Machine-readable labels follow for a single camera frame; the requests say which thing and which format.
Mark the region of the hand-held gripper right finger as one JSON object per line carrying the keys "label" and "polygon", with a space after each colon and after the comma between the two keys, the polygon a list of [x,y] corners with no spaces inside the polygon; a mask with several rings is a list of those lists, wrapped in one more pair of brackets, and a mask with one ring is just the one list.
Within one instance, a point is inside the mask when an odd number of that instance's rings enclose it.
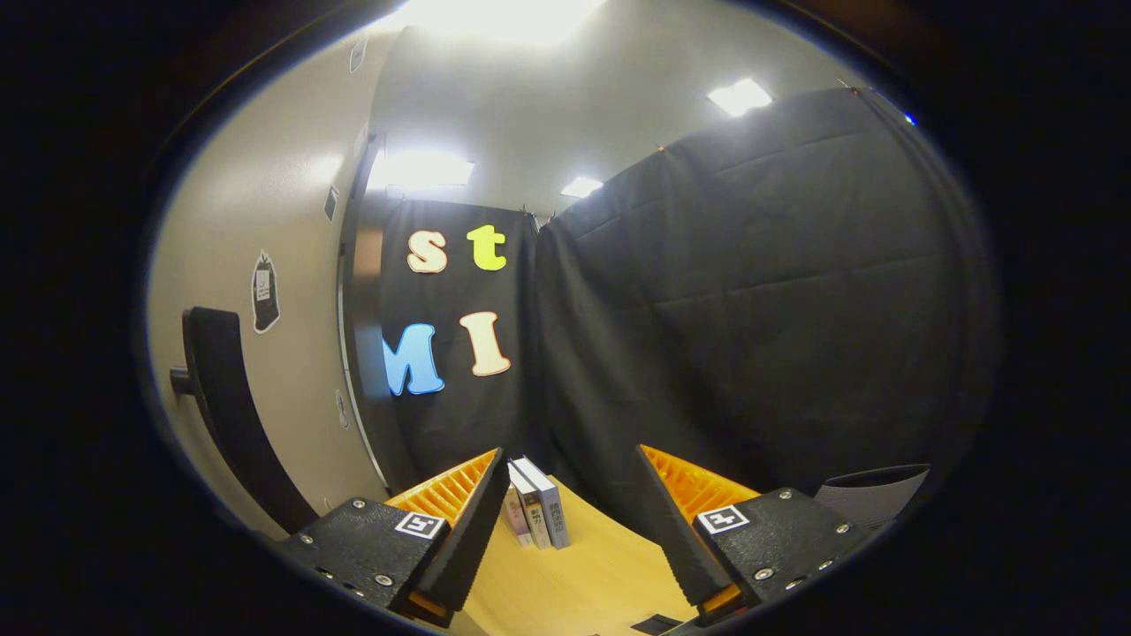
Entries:
{"label": "hand-held gripper right finger", "polygon": [[694,625],[780,603],[860,553],[874,530],[796,488],[760,492],[647,444],[641,502]]}

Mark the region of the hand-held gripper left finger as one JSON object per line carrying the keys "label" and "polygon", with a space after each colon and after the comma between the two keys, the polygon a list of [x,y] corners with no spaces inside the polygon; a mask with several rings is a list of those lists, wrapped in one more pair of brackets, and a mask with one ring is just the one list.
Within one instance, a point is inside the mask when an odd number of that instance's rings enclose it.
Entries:
{"label": "hand-held gripper left finger", "polygon": [[506,452],[487,450],[385,502],[356,496],[279,541],[278,555],[359,605],[447,628],[508,487]]}

